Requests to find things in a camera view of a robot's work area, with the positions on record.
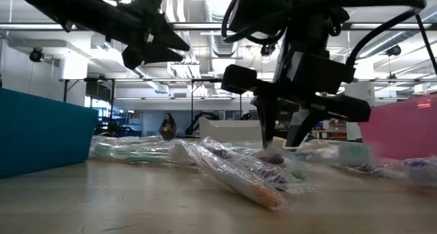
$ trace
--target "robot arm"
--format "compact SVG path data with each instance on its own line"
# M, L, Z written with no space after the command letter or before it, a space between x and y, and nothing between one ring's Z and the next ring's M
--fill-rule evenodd
M143 61L181 61L170 50L189 50L190 46L173 32L159 13L162 0L134 0L130 4L109 5L103 0L25 0L67 32L73 25L85 27L128 45L124 65L135 69Z
M341 33L349 20L344 7L407 5L411 9L366 35L345 64L330 60L326 45L329 36ZM359 51L383 31L414 16L425 8L425 0L232 0L222 24L224 42L248 39L274 46L283 37L273 83L257 80L257 72L236 65L227 67L222 89L243 94L252 91L262 125L264 145L273 138L274 123L282 102L299 106L304 117L298 128L290 126L287 146L299 146L312 127L331 117L347 121L368 121L371 108L364 100L337 95L341 83L354 80ZM236 32L227 36L229 29ZM269 35L259 39L255 32ZM331 94L322 97L316 93Z

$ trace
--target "blue bin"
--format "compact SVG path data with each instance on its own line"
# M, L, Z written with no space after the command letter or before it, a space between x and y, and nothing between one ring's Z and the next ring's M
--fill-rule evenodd
M86 161L98 112L0 88L0 178Z

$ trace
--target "person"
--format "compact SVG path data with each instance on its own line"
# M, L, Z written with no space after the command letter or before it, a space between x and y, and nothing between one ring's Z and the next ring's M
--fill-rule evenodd
M161 123L159 132L165 140L171 140L176 134L176 122L170 113L166 113L164 116L164 121Z

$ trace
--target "bagged item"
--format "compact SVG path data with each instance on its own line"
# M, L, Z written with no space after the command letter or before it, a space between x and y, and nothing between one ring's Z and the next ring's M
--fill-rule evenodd
M388 179L405 179L403 164L399 160L389 158L378 159L378 172L380 176Z
M244 163L230 160L232 155L226 151L212 152L198 145L185 146L188 154L201 170L213 175L242 196L269 209L284 209L290 206L287 199L259 173L255 173Z
M301 183L305 180L305 175L303 173L302 167L299 163L294 163L289 161L289 164L283 165L287 168L284 170L280 165L271 164L268 161L272 161L272 158L258 158L252 155L241 154L232 151L222 144L216 142L211 138L205 138L201 145L212 152L214 155L218 156L223 160L229 160L241 165L244 165L253 173L258 174L263 177L270 185L274 186L277 190L283 192L295 192L296 188L303 187L296 183ZM273 154L279 155L281 159L281 164L284 163L284 159L281 157L277 147L271 145L270 149L265 149L264 155Z
M101 160L123 163L170 163L193 165L181 141L110 145L98 143L94 155Z
M437 157L407 159L403 164L405 174L414 185L437 187Z
M296 158L303 162L330 162L337 153L335 146L328 141L313 139L299 147L289 148Z
M363 143L340 142L333 147L332 158L326 160L331 166L356 173L374 174L378 172L373 148Z
M122 138L113 138L107 136L93 136L91 140L91 146L89 148L88 158L96 158L95 149L96 145L99 143L105 143L107 145L131 145L137 143L152 143L152 142L160 142L164 141L162 137L150 136L145 138L128 136Z

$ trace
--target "pink plastic container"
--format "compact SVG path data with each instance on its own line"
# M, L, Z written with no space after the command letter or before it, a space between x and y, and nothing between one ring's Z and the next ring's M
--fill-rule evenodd
M360 123L364 143L378 156L403 160L437 154L437 95L423 96L372 109Z

